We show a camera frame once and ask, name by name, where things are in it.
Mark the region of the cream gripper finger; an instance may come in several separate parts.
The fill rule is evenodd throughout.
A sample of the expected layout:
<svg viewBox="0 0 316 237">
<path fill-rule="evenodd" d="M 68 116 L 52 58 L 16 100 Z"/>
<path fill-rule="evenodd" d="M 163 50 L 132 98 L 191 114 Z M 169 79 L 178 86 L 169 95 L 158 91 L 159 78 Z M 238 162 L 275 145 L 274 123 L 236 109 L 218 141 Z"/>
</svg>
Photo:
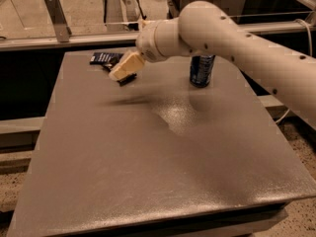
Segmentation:
<svg viewBox="0 0 316 237">
<path fill-rule="evenodd" d="M 121 79 L 125 75 L 141 70 L 144 67 L 145 60 L 141 56 L 130 55 L 127 51 L 119 60 L 119 63 L 115 66 L 114 70 L 109 74 L 110 78 L 114 81 Z"/>
</svg>

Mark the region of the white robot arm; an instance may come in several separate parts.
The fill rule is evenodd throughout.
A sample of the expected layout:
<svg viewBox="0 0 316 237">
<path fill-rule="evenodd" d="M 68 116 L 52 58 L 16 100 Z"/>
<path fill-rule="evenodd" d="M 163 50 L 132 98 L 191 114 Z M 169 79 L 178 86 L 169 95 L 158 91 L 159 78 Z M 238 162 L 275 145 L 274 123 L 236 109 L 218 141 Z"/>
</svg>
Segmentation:
<svg viewBox="0 0 316 237">
<path fill-rule="evenodd" d="M 122 57 L 110 78 L 121 80 L 145 62 L 211 54 L 234 64 L 316 128 L 316 59 L 246 32 L 205 1 L 187 5 L 175 19 L 144 23 L 136 50 Z"/>
</svg>

